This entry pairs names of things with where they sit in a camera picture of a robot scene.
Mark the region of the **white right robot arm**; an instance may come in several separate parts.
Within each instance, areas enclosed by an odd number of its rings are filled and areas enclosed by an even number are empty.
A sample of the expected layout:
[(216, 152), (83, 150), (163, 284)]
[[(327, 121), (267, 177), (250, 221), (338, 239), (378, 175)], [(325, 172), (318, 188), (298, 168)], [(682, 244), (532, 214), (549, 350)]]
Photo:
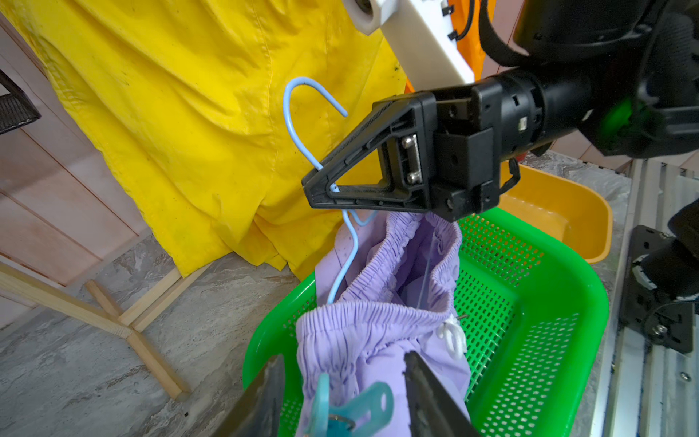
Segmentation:
[(453, 28), (445, 1), (348, 1), (384, 34), (411, 94), (372, 111), (302, 181), (314, 209), (433, 212), (498, 206), (517, 157), (581, 132), (606, 156), (698, 147), (698, 20), (684, 1), (527, 1), (514, 45), (486, 2)]

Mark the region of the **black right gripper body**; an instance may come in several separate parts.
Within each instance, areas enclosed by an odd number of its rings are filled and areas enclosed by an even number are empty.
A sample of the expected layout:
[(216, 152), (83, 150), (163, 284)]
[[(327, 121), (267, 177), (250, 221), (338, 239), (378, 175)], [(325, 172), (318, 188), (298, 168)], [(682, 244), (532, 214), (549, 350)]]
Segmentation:
[(503, 74), (465, 86), (428, 89), (435, 125), (425, 210), (448, 221), (498, 206), (517, 178), (502, 182), (501, 164), (542, 142), (545, 85), (529, 74)]

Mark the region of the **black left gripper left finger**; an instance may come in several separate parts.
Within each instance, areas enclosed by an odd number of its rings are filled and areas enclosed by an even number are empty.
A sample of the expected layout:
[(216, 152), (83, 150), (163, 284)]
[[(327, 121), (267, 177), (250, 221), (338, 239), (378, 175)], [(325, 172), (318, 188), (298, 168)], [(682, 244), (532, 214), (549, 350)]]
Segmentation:
[(277, 436), (286, 385), (284, 358), (271, 357), (214, 431), (220, 437)]

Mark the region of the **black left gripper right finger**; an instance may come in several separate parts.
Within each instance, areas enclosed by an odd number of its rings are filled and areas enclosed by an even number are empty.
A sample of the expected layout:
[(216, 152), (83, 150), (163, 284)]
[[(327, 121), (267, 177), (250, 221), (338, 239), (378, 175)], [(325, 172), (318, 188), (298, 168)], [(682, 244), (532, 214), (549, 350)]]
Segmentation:
[(411, 436), (480, 436), (416, 351), (404, 362)]

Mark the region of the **teal clothespin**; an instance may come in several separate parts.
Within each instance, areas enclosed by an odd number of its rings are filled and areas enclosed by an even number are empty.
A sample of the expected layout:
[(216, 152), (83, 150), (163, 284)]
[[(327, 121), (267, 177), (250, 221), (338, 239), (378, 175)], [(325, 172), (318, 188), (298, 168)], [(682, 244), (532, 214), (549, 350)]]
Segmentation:
[(304, 436), (371, 437), (392, 420), (394, 397), (391, 387), (385, 382), (375, 382), (341, 406), (331, 405), (330, 394), (329, 375), (322, 373)]

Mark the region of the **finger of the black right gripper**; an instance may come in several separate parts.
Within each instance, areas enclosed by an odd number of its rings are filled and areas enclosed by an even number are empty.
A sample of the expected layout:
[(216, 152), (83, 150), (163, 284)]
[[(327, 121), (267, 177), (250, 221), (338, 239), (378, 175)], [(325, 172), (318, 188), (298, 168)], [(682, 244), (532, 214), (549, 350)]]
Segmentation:
[[(302, 180), (313, 209), (429, 210), (436, 171), (433, 134), (437, 102), (431, 92), (375, 103), (371, 113)], [(374, 184), (341, 185), (339, 179), (372, 154), (380, 163)]]

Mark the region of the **purple shorts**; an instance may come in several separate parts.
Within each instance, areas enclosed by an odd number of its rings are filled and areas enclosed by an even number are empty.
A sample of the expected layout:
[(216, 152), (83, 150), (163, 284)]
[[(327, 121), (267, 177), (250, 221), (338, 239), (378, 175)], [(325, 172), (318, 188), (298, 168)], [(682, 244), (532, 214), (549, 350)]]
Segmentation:
[(385, 436), (410, 434), (404, 372), (418, 353), (459, 408), (471, 379), (454, 297), (463, 236), (434, 214), (381, 212), (367, 225), (340, 227), (315, 269), (317, 306), (296, 324), (304, 404), (298, 429), (311, 424), (322, 375), (329, 401), (342, 406), (376, 382), (391, 388)]

